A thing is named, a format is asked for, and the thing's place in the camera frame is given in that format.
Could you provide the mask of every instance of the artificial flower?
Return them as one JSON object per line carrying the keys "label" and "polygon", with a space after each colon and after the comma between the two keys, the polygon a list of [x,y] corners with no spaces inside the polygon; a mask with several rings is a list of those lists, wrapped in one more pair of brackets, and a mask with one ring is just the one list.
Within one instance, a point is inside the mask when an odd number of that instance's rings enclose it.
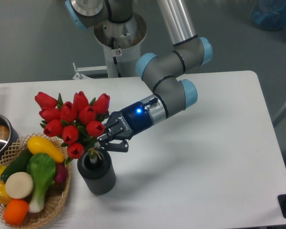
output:
{"label": "artificial flower", "polygon": [[63,126],[59,119],[54,119],[46,124],[43,133],[46,136],[54,137],[54,136],[61,136],[63,130]]}
{"label": "artificial flower", "polygon": [[96,112],[92,106],[86,106],[79,112],[78,118],[85,126],[87,126],[89,122],[95,120]]}
{"label": "artificial flower", "polygon": [[80,91],[78,93],[75,93],[73,98],[73,104],[75,105],[76,109],[78,111],[81,111],[86,106],[89,105],[88,99],[85,96],[84,92]]}
{"label": "artificial flower", "polygon": [[92,137],[99,137],[104,133],[105,127],[99,121],[91,121],[86,127],[87,133]]}
{"label": "artificial flower", "polygon": [[101,96],[94,102],[93,107],[96,113],[106,114],[109,108],[110,96],[106,93],[101,94]]}
{"label": "artificial flower", "polygon": [[77,110],[74,104],[71,102],[65,102],[61,107],[60,119],[65,120],[68,123],[73,122],[77,118]]}
{"label": "artificial flower", "polygon": [[43,107],[39,115],[48,123],[54,119],[59,119],[61,111],[53,107]]}
{"label": "artificial flower", "polygon": [[84,146],[78,142],[67,147],[67,154],[71,159],[80,158],[85,152]]}
{"label": "artificial flower", "polygon": [[66,144],[71,145],[78,140],[79,137],[78,129],[73,125],[66,126],[62,130],[61,136]]}
{"label": "artificial flower", "polygon": [[35,96],[35,101],[41,108],[57,106],[57,100],[43,92],[38,92],[38,94]]}

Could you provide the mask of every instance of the flower stem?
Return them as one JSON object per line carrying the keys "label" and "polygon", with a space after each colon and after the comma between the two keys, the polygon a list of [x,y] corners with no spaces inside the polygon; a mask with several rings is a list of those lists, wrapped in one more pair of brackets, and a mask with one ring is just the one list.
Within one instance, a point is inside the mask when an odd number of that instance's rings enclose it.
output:
{"label": "flower stem", "polygon": [[89,155],[89,159],[90,159],[90,162],[92,164],[96,164],[99,160],[102,160],[99,152],[94,148],[90,148],[88,149],[88,155]]}

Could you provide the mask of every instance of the metal bracket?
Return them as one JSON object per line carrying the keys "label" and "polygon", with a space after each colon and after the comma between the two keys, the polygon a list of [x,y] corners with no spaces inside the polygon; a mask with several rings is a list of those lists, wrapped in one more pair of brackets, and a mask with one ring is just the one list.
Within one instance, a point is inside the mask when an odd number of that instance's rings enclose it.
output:
{"label": "metal bracket", "polygon": [[73,79],[75,80],[82,80],[84,78],[94,78],[93,76],[95,75],[107,74],[106,66],[77,68],[75,63],[73,63],[73,67],[74,67],[74,72],[75,72]]}

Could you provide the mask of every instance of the woven basket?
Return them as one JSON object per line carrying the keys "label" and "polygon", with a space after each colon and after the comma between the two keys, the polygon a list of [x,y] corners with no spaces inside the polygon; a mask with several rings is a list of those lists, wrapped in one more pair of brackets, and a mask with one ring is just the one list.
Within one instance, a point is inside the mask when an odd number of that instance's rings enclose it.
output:
{"label": "woven basket", "polygon": [[[63,152],[65,157],[67,157],[66,149],[60,146],[62,143],[61,139],[57,137],[47,137],[44,134],[32,134],[32,135],[23,137],[22,139],[18,139],[16,143],[13,143],[8,148],[8,150],[5,151],[4,155],[1,158],[0,163],[4,166],[7,166],[13,160],[15,160],[15,158],[19,155],[19,153],[27,146],[27,141],[32,136],[41,136],[41,137],[49,139],[56,145],[58,149],[60,149]],[[67,165],[67,169],[68,169],[68,177],[67,177],[66,182],[64,184],[51,185],[51,187],[46,193],[44,209],[41,212],[28,213],[24,222],[21,225],[16,227],[16,226],[12,226],[12,225],[5,223],[3,219],[3,213],[4,213],[5,206],[0,203],[1,222],[11,228],[35,229],[53,220],[61,212],[66,202],[67,196],[68,196],[69,187],[70,187],[70,179],[71,179],[71,165],[70,164]]]}

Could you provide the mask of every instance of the black cylindrical container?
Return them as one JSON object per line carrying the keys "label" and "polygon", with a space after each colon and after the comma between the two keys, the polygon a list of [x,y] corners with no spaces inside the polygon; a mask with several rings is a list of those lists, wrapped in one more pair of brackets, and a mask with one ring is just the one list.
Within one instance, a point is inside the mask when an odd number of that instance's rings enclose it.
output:
{"label": "black cylindrical container", "polygon": [[86,152],[77,161],[77,168],[85,180],[90,191],[96,195],[109,192],[115,185],[116,177],[109,153],[103,149],[99,150],[102,162],[92,164]]}

